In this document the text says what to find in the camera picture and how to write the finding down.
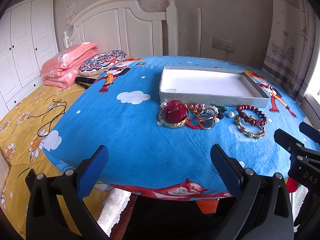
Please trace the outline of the gold interlocked ring bangle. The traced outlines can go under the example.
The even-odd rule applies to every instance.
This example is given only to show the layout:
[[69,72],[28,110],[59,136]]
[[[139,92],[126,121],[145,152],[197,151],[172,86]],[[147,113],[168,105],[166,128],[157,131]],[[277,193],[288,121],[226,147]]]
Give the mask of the gold interlocked ring bangle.
[[201,129],[212,129],[216,125],[217,111],[214,107],[204,107],[197,117]]

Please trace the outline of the red flower brooch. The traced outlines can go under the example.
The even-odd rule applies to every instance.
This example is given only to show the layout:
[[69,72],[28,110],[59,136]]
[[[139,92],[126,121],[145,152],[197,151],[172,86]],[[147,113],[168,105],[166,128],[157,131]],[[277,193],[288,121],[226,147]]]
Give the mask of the red flower brooch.
[[169,101],[163,111],[165,119],[171,124],[182,122],[187,117],[187,108],[178,100]]

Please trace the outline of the wide gold bangle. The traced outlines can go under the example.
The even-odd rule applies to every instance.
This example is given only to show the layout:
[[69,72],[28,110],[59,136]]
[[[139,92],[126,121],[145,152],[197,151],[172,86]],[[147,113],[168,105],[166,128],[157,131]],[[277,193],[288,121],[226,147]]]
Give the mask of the wide gold bangle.
[[178,123],[170,123],[170,122],[165,121],[163,118],[164,118],[164,110],[161,109],[158,114],[158,121],[162,121],[163,122],[162,126],[165,126],[167,128],[183,127],[190,120],[188,115],[182,121],[180,121]]

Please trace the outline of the white pearl pendant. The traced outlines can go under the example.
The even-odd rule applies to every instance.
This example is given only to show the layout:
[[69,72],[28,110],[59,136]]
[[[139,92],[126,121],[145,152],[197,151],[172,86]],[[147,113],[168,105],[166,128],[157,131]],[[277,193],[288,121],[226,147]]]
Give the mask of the white pearl pendant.
[[233,111],[230,111],[229,113],[228,113],[228,117],[229,118],[235,118],[235,113],[233,112]]

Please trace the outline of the grey white shallow tray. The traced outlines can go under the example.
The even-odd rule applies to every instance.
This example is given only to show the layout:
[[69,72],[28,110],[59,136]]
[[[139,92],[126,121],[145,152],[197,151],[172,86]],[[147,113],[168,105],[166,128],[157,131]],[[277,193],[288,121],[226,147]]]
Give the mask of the grey white shallow tray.
[[224,107],[265,108],[268,94],[243,70],[165,66],[159,83],[160,102],[204,103]]

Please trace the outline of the yellow daisy bedsheet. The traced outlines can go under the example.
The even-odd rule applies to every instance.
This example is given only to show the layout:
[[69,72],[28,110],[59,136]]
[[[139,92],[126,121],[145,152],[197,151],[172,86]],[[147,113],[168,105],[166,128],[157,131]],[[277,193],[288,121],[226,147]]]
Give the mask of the yellow daisy bedsheet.
[[1,154],[10,171],[1,192],[1,210],[22,237],[26,233],[26,217],[30,192],[25,178],[30,170],[48,177],[60,171],[43,152],[46,135],[85,90],[40,86],[22,99],[1,120]]

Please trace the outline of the ship pattern curtain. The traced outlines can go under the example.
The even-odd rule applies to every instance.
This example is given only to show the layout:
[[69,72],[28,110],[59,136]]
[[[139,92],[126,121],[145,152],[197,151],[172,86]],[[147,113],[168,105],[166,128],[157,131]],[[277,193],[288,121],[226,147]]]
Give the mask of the ship pattern curtain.
[[264,71],[302,103],[315,65],[319,18],[308,0],[273,0],[271,34]]

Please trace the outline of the black yellow folded item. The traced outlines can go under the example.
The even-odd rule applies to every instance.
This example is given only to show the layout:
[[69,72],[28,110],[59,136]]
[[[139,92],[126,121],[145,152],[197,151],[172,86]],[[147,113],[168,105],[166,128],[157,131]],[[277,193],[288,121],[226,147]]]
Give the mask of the black yellow folded item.
[[89,87],[91,87],[91,85],[93,85],[95,81],[96,79],[91,77],[77,76],[75,78],[75,83],[84,89],[88,89]]

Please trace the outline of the blue cartoon tablecloth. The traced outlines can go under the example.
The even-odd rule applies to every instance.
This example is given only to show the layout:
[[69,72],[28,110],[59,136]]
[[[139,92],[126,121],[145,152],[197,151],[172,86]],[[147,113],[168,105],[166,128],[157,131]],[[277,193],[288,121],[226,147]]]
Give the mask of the blue cartoon tablecloth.
[[[267,118],[265,136],[249,138],[227,116],[212,129],[159,126],[159,83],[165,66],[247,72],[269,96],[262,110]],[[307,148],[319,150],[299,131],[305,119],[299,105],[258,69],[196,57],[146,56],[101,74],[47,135],[43,151],[63,172],[76,168],[104,145],[108,162],[99,180],[105,184],[166,200],[221,198],[228,192],[210,159],[214,144],[260,175],[287,175],[290,155],[273,134],[280,128]]]

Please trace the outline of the pink folded quilt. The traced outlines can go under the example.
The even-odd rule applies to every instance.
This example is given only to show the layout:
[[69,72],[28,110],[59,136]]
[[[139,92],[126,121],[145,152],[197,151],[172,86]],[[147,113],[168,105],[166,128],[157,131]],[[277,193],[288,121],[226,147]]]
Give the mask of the pink folded quilt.
[[75,83],[82,63],[98,54],[98,46],[92,42],[73,45],[46,61],[40,76],[45,86],[68,88]]

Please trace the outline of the patterned round cushion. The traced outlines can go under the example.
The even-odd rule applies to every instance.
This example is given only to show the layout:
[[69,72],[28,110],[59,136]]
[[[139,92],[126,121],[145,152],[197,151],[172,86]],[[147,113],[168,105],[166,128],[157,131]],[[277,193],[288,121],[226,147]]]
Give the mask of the patterned round cushion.
[[122,50],[111,50],[97,54],[81,64],[78,70],[79,75],[84,77],[99,75],[126,57],[127,54]]

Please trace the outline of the white wardrobe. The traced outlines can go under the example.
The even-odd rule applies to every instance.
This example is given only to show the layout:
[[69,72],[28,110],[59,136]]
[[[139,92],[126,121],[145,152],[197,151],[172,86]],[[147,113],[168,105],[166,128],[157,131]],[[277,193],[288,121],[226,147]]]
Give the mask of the white wardrobe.
[[1,18],[1,117],[43,84],[42,65],[58,53],[54,0],[25,0]]

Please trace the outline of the white wooden headboard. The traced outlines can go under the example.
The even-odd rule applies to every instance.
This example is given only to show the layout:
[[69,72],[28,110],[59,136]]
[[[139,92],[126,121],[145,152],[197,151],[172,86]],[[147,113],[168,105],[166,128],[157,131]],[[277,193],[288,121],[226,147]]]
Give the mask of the white wooden headboard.
[[101,52],[120,49],[129,56],[178,55],[178,8],[168,0],[164,12],[145,12],[139,0],[100,0],[71,21],[64,32],[66,48],[82,42],[98,45]]

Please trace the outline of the wall socket switch panel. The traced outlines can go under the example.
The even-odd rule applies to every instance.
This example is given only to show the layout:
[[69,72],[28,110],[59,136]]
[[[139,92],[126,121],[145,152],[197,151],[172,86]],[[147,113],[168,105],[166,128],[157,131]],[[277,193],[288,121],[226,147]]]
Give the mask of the wall socket switch panel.
[[212,38],[212,48],[224,50],[233,53],[235,42],[224,40],[222,38]]

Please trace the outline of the white wall pipe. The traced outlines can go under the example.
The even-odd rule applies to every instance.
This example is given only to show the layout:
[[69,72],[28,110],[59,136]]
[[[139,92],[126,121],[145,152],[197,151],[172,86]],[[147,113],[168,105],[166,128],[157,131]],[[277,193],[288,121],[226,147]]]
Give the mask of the white wall pipe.
[[198,32],[197,32],[197,57],[201,57],[201,31],[202,31],[202,15],[201,15],[201,8],[197,9],[198,13]]

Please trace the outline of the paper notice on wall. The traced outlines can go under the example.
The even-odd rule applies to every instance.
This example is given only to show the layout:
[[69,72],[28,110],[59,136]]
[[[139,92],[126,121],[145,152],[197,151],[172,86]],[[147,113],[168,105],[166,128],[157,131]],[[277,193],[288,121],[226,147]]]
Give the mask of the paper notice on wall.
[[73,1],[66,7],[66,25],[70,25],[70,23],[75,18],[75,16],[76,16],[76,6],[75,6],[75,2]]

